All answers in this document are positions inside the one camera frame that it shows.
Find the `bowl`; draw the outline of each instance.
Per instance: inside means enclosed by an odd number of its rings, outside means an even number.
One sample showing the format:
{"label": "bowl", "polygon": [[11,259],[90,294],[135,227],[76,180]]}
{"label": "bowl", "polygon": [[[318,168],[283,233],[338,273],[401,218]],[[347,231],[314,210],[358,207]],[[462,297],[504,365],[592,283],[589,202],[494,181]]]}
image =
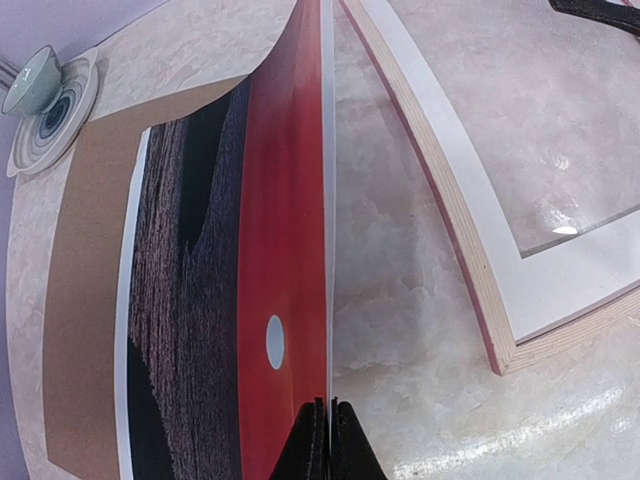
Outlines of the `bowl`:
{"label": "bowl", "polygon": [[62,71],[53,47],[38,50],[7,92],[2,113],[25,117],[49,111],[62,94]]}

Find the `white circle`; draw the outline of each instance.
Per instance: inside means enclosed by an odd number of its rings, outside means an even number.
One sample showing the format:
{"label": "white circle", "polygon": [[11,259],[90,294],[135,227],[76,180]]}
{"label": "white circle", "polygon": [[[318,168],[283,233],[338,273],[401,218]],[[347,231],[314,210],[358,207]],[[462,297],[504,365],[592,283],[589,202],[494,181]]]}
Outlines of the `white circle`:
{"label": "white circle", "polygon": [[284,330],[277,315],[273,315],[267,325],[267,357],[273,369],[280,370],[284,360]]}

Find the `poster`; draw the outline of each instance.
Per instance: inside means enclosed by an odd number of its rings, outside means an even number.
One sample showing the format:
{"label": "poster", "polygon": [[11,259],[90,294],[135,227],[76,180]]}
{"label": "poster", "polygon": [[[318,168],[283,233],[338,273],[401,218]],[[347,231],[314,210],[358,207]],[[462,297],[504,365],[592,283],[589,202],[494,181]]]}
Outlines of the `poster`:
{"label": "poster", "polygon": [[41,384],[12,378],[34,392],[16,408],[31,478],[268,478],[297,411],[328,398],[331,22],[300,0],[251,75],[84,127]]}

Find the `marble tabletop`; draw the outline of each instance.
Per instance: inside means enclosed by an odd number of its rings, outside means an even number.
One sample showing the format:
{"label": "marble tabletop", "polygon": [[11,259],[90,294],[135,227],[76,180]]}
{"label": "marble tabletop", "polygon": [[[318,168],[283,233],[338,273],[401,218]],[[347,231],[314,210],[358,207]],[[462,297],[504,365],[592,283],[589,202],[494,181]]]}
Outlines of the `marble tabletop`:
{"label": "marble tabletop", "polygon": [[[417,0],[396,0],[410,6]],[[248,73],[294,0],[171,0],[99,47],[92,118]],[[389,97],[335,5],[337,258],[333,394],[351,401],[396,480],[635,479],[640,322],[501,378],[433,195]],[[48,266],[73,150],[16,182],[7,329],[16,415],[32,478],[45,458],[41,352]]]}

